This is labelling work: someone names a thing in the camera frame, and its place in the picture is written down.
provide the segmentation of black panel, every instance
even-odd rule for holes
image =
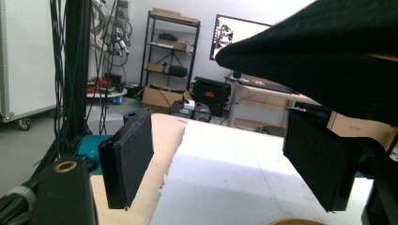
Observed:
[[[222,116],[222,110],[231,95],[231,85],[201,77],[196,77],[195,80],[192,86],[192,98],[196,102],[206,104],[212,115]]]
[[[310,113],[289,110],[283,154],[326,211],[344,211],[361,148],[317,121]]]
[[[154,154],[151,111],[141,109],[124,116],[127,122],[99,145],[108,206],[131,207],[145,171]]]

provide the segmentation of black box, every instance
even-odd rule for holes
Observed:
[[[231,84],[201,77],[196,77],[195,80],[192,84],[192,98],[206,104],[212,115],[222,116],[222,110],[231,95]]]
[[[169,74],[177,77],[185,77],[187,76],[188,70],[185,67],[180,66],[170,66]]]
[[[172,109],[170,110],[170,114],[173,116],[178,116],[187,119],[192,118],[192,110],[185,109],[184,101],[182,100],[178,100],[173,103]]]
[[[171,41],[178,41],[178,38],[172,34],[161,33],[158,35],[159,39],[171,40]]]
[[[193,111],[192,114],[192,119],[203,122],[210,122],[211,111],[207,105],[196,103],[195,110]]]
[[[126,98],[137,98],[137,94],[141,91],[141,87],[134,83],[125,83],[124,88],[127,90]]]

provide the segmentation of electronic device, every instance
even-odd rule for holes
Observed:
[[[215,60],[222,48],[252,37],[270,28],[271,25],[243,20],[218,14],[214,24],[213,40],[211,43],[210,60]]]
[[[212,115],[222,116],[231,95],[231,84],[195,77],[191,95],[196,102],[206,104]]]
[[[261,88],[261,89],[267,89],[270,91],[276,91],[276,92],[283,92],[286,94],[295,94],[295,95],[299,95],[299,92],[293,90],[292,88],[283,86],[281,84],[277,84],[277,83],[263,83],[263,82],[251,82],[245,79],[238,79],[237,80],[238,83],[242,84],[242,85],[246,85],[246,86],[251,86],[251,87],[257,87],[257,88]]]
[[[185,77],[187,76],[188,70],[186,67],[181,66],[170,66],[169,74],[177,77]]]
[[[194,100],[185,100],[184,101],[184,109],[194,110],[195,109],[195,101]]]
[[[123,79],[121,75],[116,73],[105,73],[105,78],[115,87],[115,91],[118,93],[123,92]]]
[[[203,122],[210,122],[211,111],[206,104],[196,103],[195,109],[192,114],[192,119]]]
[[[173,103],[170,114],[182,118],[191,119],[193,110],[184,108],[185,100],[177,100]]]

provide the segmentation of white cabinet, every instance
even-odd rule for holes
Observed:
[[[0,0],[0,121],[55,107],[50,3]]]

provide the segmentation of monitor screen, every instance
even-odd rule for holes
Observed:
[[[269,24],[217,14],[211,43],[210,60],[225,46],[250,38],[270,28]]]

